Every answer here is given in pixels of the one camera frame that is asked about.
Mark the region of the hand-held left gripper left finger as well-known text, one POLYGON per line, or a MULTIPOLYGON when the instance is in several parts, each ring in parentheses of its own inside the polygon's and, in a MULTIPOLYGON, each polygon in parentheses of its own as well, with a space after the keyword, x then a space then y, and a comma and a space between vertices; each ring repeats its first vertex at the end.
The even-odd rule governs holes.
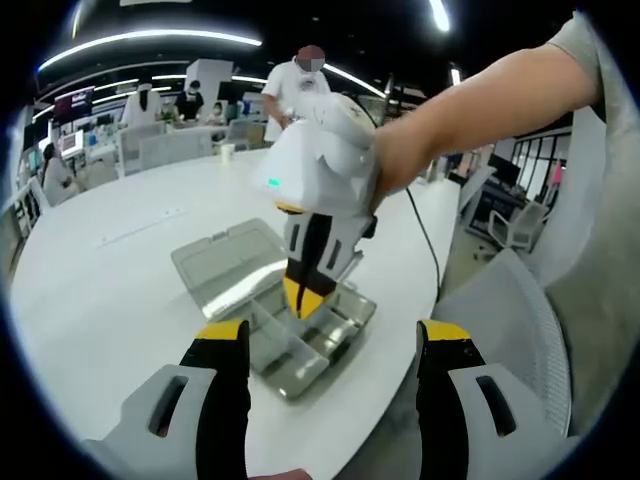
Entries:
POLYGON ((244 479, 250 325, 208 324, 179 364, 123 402, 116 426, 86 450, 116 479, 244 479))

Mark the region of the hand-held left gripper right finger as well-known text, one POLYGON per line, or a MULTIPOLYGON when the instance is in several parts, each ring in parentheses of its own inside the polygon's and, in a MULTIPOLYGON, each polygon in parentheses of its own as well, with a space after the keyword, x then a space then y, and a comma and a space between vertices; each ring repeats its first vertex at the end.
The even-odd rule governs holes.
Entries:
POLYGON ((417 323, 416 410, 423 479, 542 479, 570 440, 541 401, 500 364, 488 364, 461 327, 417 323))

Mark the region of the person's left hand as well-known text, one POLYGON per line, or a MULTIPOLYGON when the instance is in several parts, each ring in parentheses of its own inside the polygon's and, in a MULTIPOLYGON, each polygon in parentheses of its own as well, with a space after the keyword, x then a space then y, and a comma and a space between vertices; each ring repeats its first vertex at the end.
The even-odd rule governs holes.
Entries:
POLYGON ((301 468, 269 475, 250 477, 249 480, 312 480, 312 477, 301 468))

